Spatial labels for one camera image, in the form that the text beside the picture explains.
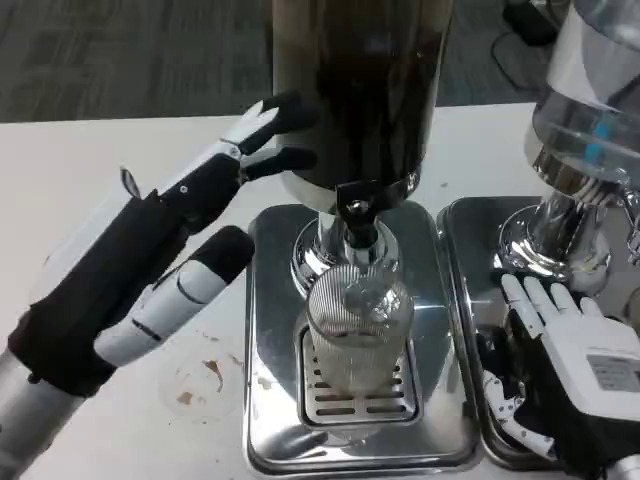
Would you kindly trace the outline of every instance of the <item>clear plastic cup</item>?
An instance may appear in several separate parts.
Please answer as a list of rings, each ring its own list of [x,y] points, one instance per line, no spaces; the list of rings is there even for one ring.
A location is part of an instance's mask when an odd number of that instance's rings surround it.
[[[414,304],[397,273],[339,265],[315,282],[305,315],[324,381],[360,395],[391,379]]]

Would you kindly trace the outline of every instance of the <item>stainless steel drip tray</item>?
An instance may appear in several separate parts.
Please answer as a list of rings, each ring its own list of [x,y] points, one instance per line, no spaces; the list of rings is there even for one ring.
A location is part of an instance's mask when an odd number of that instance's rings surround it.
[[[333,389],[325,381],[308,327],[301,331],[298,351],[299,372],[302,374],[298,408],[301,420],[309,428],[343,434],[346,429],[389,423],[408,424],[418,418],[420,410],[410,344],[390,372],[389,382],[369,395],[348,395]]]
[[[493,261],[502,224],[516,211],[536,205],[538,197],[463,198],[445,208],[438,216],[442,245],[448,262],[450,284],[455,286],[458,315],[454,318],[463,332],[467,358],[476,392],[482,440],[490,458],[497,464],[514,470],[554,469],[556,466],[525,450],[496,428],[482,394],[482,366],[475,333],[488,332],[503,326],[508,308],[495,281]],[[607,285],[596,301],[608,316],[630,317],[640,325],[640,275],[627,263],[625,244],[629,226],[622,209],[610,209],[603,232],[612,251]]]
[[[414,296],[411,341],[379,398],[346,398],[327,388],[313,361],[310,335],[299,324],[304,300],[290,272],[294,242],[316,215],[301,205],[278,206],[252,225],[244,416],[250,467],[305,478],[468,468],[479,458],[479,435],[465,394],[469,376],[455,354],[433,220],[412,202],[382,215]]]

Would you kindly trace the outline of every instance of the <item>gray carpet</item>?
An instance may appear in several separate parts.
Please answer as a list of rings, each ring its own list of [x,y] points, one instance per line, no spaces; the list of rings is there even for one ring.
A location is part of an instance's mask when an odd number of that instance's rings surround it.
[[[531,101],[549,52],[456,0],[439,105]],[[261,0],[3,0],[0,121],[227,115],[270,93]]]

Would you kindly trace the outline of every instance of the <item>drip tray grate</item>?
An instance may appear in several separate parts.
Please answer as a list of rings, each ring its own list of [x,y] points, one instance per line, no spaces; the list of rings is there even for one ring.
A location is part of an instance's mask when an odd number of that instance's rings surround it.
[[[311,333],[301,332],[302,363],[300,372],[301,416],[311,427],[364,426],[380,423],[408,423],[418,416],[416,385],[410,361],[410,351],[405,348],[393,369],[389,383],[369,395],[350,395],[334,390],[322,378],[318,358],[315,356]]]

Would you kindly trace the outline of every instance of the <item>label on robot hand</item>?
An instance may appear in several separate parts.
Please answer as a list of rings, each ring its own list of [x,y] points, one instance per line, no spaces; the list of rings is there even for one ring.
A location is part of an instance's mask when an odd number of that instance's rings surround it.
[[[587,355],[600,388],[640,393],[640,361],[607,355]]]

